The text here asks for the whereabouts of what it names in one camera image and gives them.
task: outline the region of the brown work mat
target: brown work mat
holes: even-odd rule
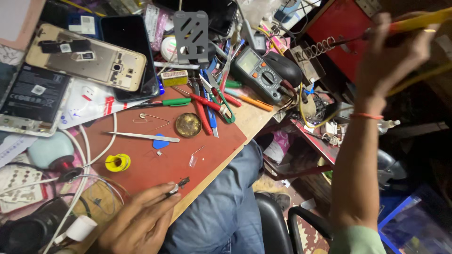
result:
[[[187,92],[192,92],[189,86],[182,85],[178,87]],[[154,99],[154,101],[182,98],[186,95],[182,95],[169,87],[165,88],[165,90],[165,94]],[[92,167],[100,175],[109,177],[120,183],[130,194],[135,194],[161,183],[170,181],[177,183],[182,178],[190,177],[190,182],[183,190],[180,190],[182,196],[185,196],[246,141],[246,137],[242,131],[235,124],[225,123],[219,114],[216,114],[216,117],[220,138],[207,136],[204,129],[193,138],[182,137],[175,130],[175,122],[179,115],[187,112],[197,114],[193,103],[181,107],[129,109],[118,112],[118,132],[146,135],[161,133],[167,137],[177,137],[180,139],[180,142],[170,142],[167,147],[160,149],[162,155],[158,156],[158,150],[152,147],[152,140],[116,136],[113,146],[97,162],[105,162],[108,155],[124,153],[131,158],[130,167],[125,171],[117,173],[108,171],[105,168],[105,164],[102,163],[94,164]],[[166,124],[166,122],[156,118],[146,117],[153,122],[133,123],[133,119],[140,118],[140,113],[167,119],[171,123],[152,131]],[[86,128],[91,147],[91,158],[94,158],[103,151],[111,140],[111,135],[104,134],[102,131],[113,131],[112,115],[103,117],[97,120],[91,127]],[[81,135],[77,135],[76,138],[85,150],[85,144]],[[189,167],[188,164],[191,154],[204,145],[205,147],[194,155],[198,158],[195,167]]]

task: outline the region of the computer mouse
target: computer mouse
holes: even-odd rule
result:
[[[289,81],[294,88],[300,86],[303,81],[303,72],[296,63],[273,51],[264,56],[264,60],[282,79]]]

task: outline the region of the black office chair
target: black office chair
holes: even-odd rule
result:
[[[302,207],[289,209],[289,218],[284,222],[283,212],[271,198],[261,193],[255,193],[256,202],[262,221],[262,237],[266,254],[302,254],[303,247],[298,230],[297,216],[314,227],[330,244],[333,239],[328,222]]]

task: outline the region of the black smartphone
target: black smartphone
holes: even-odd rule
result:
[[[154,0],[154,4],[170,11],[179,10],[179,0]],[[237,3],[231,0],[183,0],[182,10],[197,12],[203,10],[209,16],[209,30],[227,36],[231,31],[237,13]]]
[[[105,42],[141,53],[147,59],[140,88],[135,92],[115,88],[116,99],[120,102],[131,102],[160,96],[159,82],[143,17],[140,15],[104,17],[100,19],[100,28]]]

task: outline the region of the smartphone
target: smartphone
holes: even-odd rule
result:
[[[131,102],[160,96],[144,19],[140,15],[104,17],[100,20],[100,27],[105,42],[141,53],[147,59],[143,79],[138,90],[127,92],[115,89],[116,99],[120,102]]]
[[[25,62],[99,84],[136,91],[143,77],[146,56],[43,24],[36,33]]]
[[[154,4],[170,11],[179,10],[179,0],[154,0]],[[228,36],[234,17],[237,13],[237,3],[231,0],[183,0],[182,10],[197,12],[203,10],[209,16],[209,30]]]

